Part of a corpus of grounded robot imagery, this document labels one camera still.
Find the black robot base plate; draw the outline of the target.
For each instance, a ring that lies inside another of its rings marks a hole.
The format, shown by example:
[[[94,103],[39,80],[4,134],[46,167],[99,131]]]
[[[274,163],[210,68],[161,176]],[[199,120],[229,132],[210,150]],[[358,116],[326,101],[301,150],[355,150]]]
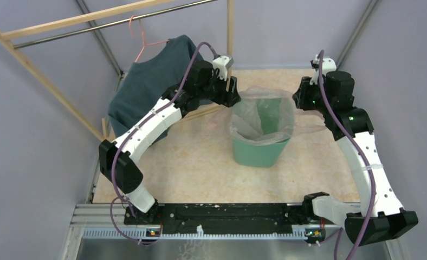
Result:
[[[330,221],[310,216],[301,204],[156,204],[146,213],[126,209],[125,225],[155,225],[164,235],[194,234],[202,228],[206,235],[286,235],[296,227],[321,231]]]

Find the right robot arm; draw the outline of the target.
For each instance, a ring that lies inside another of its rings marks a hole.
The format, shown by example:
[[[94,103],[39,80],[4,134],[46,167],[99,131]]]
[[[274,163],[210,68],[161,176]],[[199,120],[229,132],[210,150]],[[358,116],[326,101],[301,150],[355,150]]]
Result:
[[[404,209],[389,183],[370,117],[353,104],[354,78],[345,71],[332,71],[322,80],[323,89],[312,77],[303,77],[293,100],[298,109],[322,114],[348,162],[360,206],[317,192],[304,197],[301,215],[308,223],[324,218],[340,226],[352,243],[360,236],[361,246],[397,239],[418,224],[418,217]]]

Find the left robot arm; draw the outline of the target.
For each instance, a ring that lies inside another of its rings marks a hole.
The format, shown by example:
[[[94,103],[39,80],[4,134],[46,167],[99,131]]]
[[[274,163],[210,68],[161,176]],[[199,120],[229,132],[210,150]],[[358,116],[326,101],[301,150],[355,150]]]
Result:
[[[156,199],[142,184],[143,174],[137,163],[166,130],[198,109],[201,101],[225,107],[240,101],[237,78],[229,73],[233,62],[229,55],[212,62],[195,61],[182,82],[169,87],[137,124],[113,141],[104,140],[99,145],[100,172],[124,195],[131,212],[137,212],[143,223],[153,223],[158,210]]]

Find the green plastic trash bin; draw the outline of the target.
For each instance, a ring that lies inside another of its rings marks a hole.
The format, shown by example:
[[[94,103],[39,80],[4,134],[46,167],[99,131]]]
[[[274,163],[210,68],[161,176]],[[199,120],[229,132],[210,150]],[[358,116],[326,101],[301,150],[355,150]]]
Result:
[[[294,109],[288,98],[243,99],[233,106],[229,127],[235,161],[250,167],[273,166],[294,126]]]

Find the pink plastic trash bag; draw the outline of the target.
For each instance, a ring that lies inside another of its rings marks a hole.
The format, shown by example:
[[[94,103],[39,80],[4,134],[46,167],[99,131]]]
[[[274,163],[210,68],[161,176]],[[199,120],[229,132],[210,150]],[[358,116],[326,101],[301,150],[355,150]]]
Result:
[[[296,107],[293,93],[258,86],[239,92],[241,101],[223,107],[208,122],[211,130],[255,146],[326,130],[323,116]]]

